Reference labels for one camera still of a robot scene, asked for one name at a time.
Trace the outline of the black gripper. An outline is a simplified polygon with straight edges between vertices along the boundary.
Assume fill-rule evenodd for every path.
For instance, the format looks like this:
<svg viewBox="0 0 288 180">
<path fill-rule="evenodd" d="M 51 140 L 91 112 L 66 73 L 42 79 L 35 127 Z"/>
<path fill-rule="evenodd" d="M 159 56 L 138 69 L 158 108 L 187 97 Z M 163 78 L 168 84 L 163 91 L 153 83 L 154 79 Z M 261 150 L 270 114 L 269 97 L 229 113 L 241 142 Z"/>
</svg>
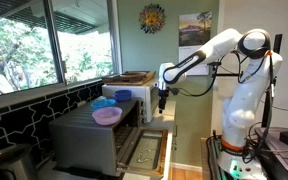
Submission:
<svg viewBox="0 0 288 180">
<path fill-rule="evenodd" d="M 169 96 L 168 87 L 167 86 L 160 87 L 158 95 L 159 95 L 159 107 L 160 107 L 159 108 L 159 113 L 162 114 L 162 112 L 166 110 L 165 105 L 166 105 L 167 98 Z"/>
</svg>

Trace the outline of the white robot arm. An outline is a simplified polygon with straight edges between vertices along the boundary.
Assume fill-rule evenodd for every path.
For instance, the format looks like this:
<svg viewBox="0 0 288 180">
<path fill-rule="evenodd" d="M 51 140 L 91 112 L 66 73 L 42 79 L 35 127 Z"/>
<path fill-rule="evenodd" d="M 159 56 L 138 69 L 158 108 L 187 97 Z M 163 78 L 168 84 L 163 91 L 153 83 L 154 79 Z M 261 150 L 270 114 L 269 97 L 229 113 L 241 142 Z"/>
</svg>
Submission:
<svg viewBox="0 0 288 180">
<path fill-rule="evenodd" d="M 262 29 L 244 34 L 227 29 L 178 64 L 160 65 L 159 109 L 164 110 L 169 86 L 183 80 L 186 72 L 202 63 L 213 63 L 226 54 L 240 53 L 249 60 L 233 95 L 223 102 L 219 167 L 236 179 L 266 180 L 257 159 L 259 149 L 247 146 L 247 135 L 255 124 L 255 113 L 264 93 L 274 96 L 274 78 L 282 57 L 271 50 L 270 36 Z"/>
</svg>

